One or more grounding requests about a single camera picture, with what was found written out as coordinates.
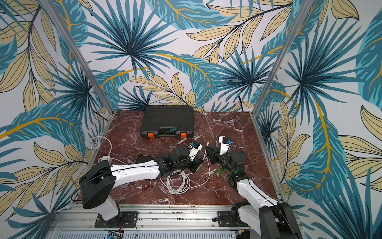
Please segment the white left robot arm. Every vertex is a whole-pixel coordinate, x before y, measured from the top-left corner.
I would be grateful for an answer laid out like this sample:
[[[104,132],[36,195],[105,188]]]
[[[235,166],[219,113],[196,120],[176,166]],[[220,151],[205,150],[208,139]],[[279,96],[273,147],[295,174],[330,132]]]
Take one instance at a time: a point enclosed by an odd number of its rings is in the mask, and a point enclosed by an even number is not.
[[[203,159],[198,157],[203,146],[192,143],[190,147],[175,149],[166,157],[154,157],[149,161],[116,165],[101,160],[80,178],[80,192],[84,209],[93,209],[106,224],[122,220],[118,203],[112,199],[112,189],[141,180],[156,180],[170,177],[175,172],[188,170],[195,173]]]

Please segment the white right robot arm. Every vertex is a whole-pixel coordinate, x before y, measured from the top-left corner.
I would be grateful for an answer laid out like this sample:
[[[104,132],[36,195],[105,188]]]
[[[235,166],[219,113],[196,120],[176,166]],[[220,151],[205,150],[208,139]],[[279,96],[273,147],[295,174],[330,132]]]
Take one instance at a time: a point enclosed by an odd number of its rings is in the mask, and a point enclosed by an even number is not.
[[[262,239],[301,239],[302,234],[292,207],[278,202],[258,188],[244,169],[245,154],[230,153],[221,147],[206,146],[212,164],[229,171],[228,182],[232,189],[247,200],[231,209],[235,224],[246,224]]]

